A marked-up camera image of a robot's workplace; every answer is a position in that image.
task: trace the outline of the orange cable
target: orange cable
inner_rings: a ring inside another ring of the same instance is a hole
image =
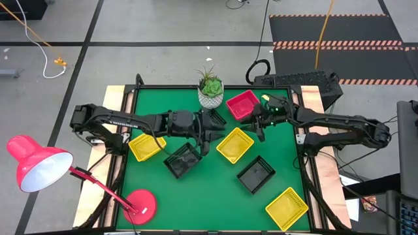
[[[45,42],[40,36],[38,36],[29,26],[25,25],[25,23],[23,23],[15,14],[13,14],[13,12],[11,12],[6,6],[4,6],[4,4],[0,3],[0,6],[3,7],[10,15],[12,15],[17,21],[19,21],[23,26],[27,27],[27,29],[35,36],[37,37],[43,44],[51,47],[51,49],[58,54],[58,58],[61,58],[59,52],[53,47],[51,46],[49,43]]]
[[[331,0],[331,5],[329,6],[329,10],[328,10],[328,13],[327,13],[327,17],[325,18],[324,26],[322,27],[321,35],[319,36],[318,48],[317,48],[317,50],[316,50],[316,58],[315,58],[315,69],[317,69],[317,68],[318,68],[318,62],[319,62],[319,51],[320,51],[320,49],[321,49],[322,36],[324,35],[325,28],[327,27],[328,18],[329,18],[329,15],[330,15],[330,13],[331,13],[332,6],[333,6],[333,5],[334,5],[334,0]]]

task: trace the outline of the black floor mat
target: black floor mat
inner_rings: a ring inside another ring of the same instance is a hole
[[[312,71],[316,50],[274,50],[276,74]],[[318,69],[330,69],[341,79],[414,79],[414,73],[400,50],[321,50]]]
[[[273,41],[317,41],[324,21],[324,15],[271,15]],[[328,19],[323,40],[401,40],[401,38],[391,19],[386,15],[332,15]]]

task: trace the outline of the succulent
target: succulent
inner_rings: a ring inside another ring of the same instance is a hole
[[[205,67],[203,67],[203,69],[204,72],[197,70],[197,72],[202,75],[199,82],[199,89],[202,91],[203,95],[213,98],[222,94],[222,81],[212,72],[213,67],[209,71],[207,71]]]

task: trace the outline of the lamp arm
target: lamp arm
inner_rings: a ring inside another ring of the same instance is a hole
[[[86,172],[85,170],[82,170],[81,168],[74,168],[72,166],[70,166],[71,171],[70,175],[75,176],[77,178],[80,178],[81,180],[88,180],[92,183],[95,183],[96,185],[98,185],[100,188],[102,188],[103,190],[105,190],[110,196],[113,196],[118,202],[120,202],[120,204],[126,209],[129,210],[132,213],[138,213],[139,211],[137,209],[135,209],[133,207],[133,205],[127,201],[126,199],[118,196],[116,193],[114,193],[112,190],[110,190],[108,187],[106,187],[104,184],[102,184],[99,180],[97,180],[96,178],[94,178],[90,172]]]

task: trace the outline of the warning tape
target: warning tape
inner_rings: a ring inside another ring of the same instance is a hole
[[[273,17],[325,17],[326,14],[271,14]],[[386,16],[385,14],[331,14],[331,17],[353,17],[353,16]]]
[[[417,85],[416,79],[343,79],[338,82],[341,85]]]
[[[409,51],[409,50],[418,50],[418,47],[405,47],[405,52]]]
[[[279,41],[273,42],[275,50],[316,50],[318,41]],[[322,41],[322,50],[403,50],[398,40],[333,40]]]

